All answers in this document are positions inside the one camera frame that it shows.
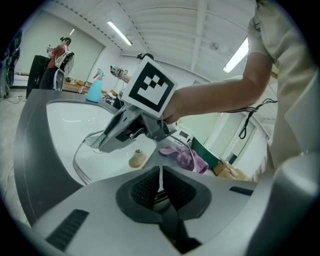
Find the white sleeve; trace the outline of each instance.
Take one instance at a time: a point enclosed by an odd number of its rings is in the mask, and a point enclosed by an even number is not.
[[[261,32],[260,32],[260,23],[255,22],[255,18],[252,18],[249,22],[247,28],[247,37],[248,37],[248,44],[249,44],[249,54],[252,53],[259,53],[263,54],[264,56],[270,58],[272,57],[266,50],[264,43],[262,42]]]

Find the bottle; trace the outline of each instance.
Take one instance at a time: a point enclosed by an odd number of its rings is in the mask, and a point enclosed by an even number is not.
[[[104,77],[104,72],[98,68],[98,72],[94,75],[93,78],[98,78],[90,86],[90,89],[86,95],[86,99],[91,102],[99,102],[101,90],[102,90],[102,77]]]

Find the ceiling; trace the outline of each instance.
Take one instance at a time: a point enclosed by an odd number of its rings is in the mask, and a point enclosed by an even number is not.
[[[209,81],[241,75],[242,60],[229,74],[223,67],[247,36],[255,0],[50,0],[43,9],[83,30],[124,56],[148,52],[154,59]],[[132,42],[127,45],[107,24],[112,21]],[[276,100],[272,79],[259,102]],[[277,105],[254,114],[270,135]]]

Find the hand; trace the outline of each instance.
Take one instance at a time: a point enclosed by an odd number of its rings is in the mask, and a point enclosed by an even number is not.
[[[176,90],[172,95],[168,105],[163,111],[163,119],[167,124],[177,122],[184,116],[184,104],[183,97],[179,90]]]

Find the floor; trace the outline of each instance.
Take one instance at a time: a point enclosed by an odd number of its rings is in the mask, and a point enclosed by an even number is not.
[[[28,225],[18,197],[13,166],[15,134],[25,105],[23,100],[19,102],[18,96],[25,100],[26,90],[12,89],[8,99],[0,98],[0,195],[11,217]]]

